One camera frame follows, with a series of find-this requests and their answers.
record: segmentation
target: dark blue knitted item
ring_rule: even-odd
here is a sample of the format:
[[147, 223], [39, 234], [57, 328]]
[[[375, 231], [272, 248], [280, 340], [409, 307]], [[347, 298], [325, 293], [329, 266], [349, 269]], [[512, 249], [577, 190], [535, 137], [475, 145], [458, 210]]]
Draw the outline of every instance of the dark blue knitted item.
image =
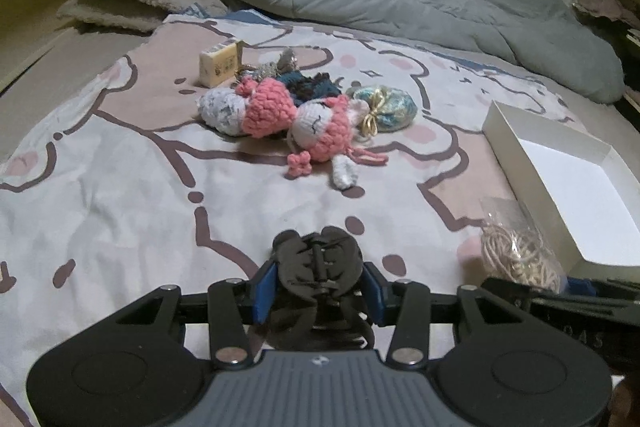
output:
[[318, 73], [311, 78], [299, 71], [292, 71], [281, 74], [276, 79], [285, 85], [296, 107], [300, 107], [309, 100], [341, 94], [340, 88], [332, 83], [328, 73]]

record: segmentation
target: transparent plastic packaging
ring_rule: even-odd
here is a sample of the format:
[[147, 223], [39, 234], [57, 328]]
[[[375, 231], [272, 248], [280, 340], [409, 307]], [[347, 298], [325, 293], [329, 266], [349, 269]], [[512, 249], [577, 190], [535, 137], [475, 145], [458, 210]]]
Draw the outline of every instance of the transparent plastic packaging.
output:
[[560, 293], [566, 274], [529, 213], [515, 200], [484, 198], [482, 265], [491, 277]]

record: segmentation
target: gray ribbed panel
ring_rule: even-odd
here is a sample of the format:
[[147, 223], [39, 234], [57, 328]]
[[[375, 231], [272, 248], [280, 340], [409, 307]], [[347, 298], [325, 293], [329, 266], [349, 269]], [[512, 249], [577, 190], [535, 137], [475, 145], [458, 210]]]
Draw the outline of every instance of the gray ribbed panel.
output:
[[[328, 361], [314, 363], [324, 357]], [[396, 371], [375, 351], [266, 351], [245, 371], [216, 377], [174, 427], [468, 427], [426, 378]]]

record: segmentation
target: cartoon print bed sheet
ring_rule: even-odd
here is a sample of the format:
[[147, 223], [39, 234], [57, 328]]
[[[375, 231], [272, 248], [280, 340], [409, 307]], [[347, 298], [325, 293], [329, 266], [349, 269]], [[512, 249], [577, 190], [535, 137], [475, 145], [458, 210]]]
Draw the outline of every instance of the cartoon print bed sheet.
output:
[[[248, 43], [248, 63], [293, 46], [303, 71], [343, 90], [407, 90], [418, 117], [373, 139], [388, 165], [361, 167], [356, 187], [339, 192], [322, 168], [288, 180], [286, 145], [194, 120], [198, 52], [229, 36]], [[513, 197], [481, 133], [490, 102], [574, 121], [526, 74], [342, 32], [170, 16], [0, 166], [0, 424], [36, 425], [24, 382], [47, 349], [159, 285], [251, 277], [284, 229], [344, 227], [388, 278], [434, 292], [481, 279], [479, 199]], [[383, 352], [389, 338], [378, 331]], [[206, 331], [190, 328], [186, 345], [206, 356]]]

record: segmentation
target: white cardboard box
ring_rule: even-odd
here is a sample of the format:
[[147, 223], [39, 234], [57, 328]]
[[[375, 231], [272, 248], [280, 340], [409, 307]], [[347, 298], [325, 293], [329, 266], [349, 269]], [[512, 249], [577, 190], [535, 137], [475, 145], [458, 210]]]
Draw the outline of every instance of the white cardboard box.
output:
[[497, 102], [482, 130], [568, 275], [640, 282], [640, 183], [612, 146]]

